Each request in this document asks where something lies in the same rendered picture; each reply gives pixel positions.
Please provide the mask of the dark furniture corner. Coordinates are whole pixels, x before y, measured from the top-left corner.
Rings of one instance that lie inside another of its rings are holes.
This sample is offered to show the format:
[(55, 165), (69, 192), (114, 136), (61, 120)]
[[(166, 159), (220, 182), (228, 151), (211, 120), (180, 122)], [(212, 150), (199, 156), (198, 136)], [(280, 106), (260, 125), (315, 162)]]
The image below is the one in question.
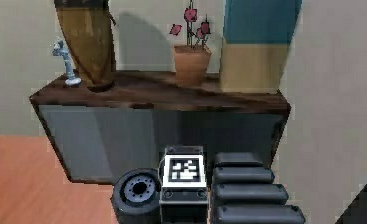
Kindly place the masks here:
[(367, 183), (335, 224), (367, 224)]

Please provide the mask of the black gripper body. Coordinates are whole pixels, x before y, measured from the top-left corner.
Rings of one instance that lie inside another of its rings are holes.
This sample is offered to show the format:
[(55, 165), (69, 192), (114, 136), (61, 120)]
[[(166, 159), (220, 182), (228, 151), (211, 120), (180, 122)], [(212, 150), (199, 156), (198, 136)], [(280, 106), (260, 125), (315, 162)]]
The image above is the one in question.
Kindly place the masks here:
[(161, 224), (161, 185), (152, 168), (125, 173), (113, 185), (111, 203), (118, 224)]

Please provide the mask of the potted plant with red flowers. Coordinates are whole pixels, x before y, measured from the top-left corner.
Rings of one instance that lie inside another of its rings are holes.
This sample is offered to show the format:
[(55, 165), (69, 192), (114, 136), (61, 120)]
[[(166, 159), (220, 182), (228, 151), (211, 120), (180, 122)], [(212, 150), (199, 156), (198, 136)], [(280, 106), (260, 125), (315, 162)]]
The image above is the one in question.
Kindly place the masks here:
[(193, 0), (189, 0), (183, 18), (186, 23), (186, 44), (172, 47), (176, 85), (201, 86), (212, 55), (207, 46), (211, 34), (210, 22), (205, 18), (194, 28), (194, 23), (198, 21), (198, 9), (194, 7)]

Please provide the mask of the blue and tan vase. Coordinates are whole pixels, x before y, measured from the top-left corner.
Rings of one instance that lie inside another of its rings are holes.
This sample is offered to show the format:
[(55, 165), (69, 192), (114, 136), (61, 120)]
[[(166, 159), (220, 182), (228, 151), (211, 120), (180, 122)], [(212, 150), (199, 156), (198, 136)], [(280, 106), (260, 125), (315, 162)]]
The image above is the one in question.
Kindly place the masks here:
[(226, 0), (220, 86), (224, 92), (279, 89), (302, 0)]

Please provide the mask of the brown tall vase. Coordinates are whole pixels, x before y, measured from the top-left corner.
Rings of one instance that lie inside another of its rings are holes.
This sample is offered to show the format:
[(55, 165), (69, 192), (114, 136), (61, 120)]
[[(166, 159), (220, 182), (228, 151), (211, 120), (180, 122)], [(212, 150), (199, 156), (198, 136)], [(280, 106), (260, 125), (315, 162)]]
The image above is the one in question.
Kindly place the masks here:
[(77, 74), (87, 88), (105, 91), (116, 71), (109, 0), (53, 0)]

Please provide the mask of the brown and grey cupboard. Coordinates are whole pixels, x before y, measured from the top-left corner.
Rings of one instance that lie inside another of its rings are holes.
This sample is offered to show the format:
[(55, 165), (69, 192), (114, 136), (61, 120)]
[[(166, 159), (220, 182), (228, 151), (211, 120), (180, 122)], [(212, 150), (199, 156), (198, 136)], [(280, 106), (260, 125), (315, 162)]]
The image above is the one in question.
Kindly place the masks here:
[(136, 168), (155, 168), (169, 145), (216, 153), (257, 153), (274, 160), (291, 106), (281, 92), (224, 93), (215, 74), (199, 87), (178, 87), (163, 71), (118, 71), (93, 92), (58, 77), (29, 98), (73, 183), (111, 184)]

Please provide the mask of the pale blue figurine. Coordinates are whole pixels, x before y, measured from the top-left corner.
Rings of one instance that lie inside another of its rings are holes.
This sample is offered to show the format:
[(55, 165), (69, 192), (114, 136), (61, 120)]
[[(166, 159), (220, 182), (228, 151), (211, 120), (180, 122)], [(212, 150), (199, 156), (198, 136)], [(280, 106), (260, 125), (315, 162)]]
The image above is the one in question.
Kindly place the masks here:
[(65, 80), (65, 84), (67, 86), (76, 86), (81, 83), (81, 79), (77, 77), (74, 73), (73, 66), (71, 63), (70, 53), (65, 44), (65, 41), (57, 38), (54, 42), (52, 55), (56, 57), (61, 57), (64, 61), (65, 65), (65, 75), (67, 79)]

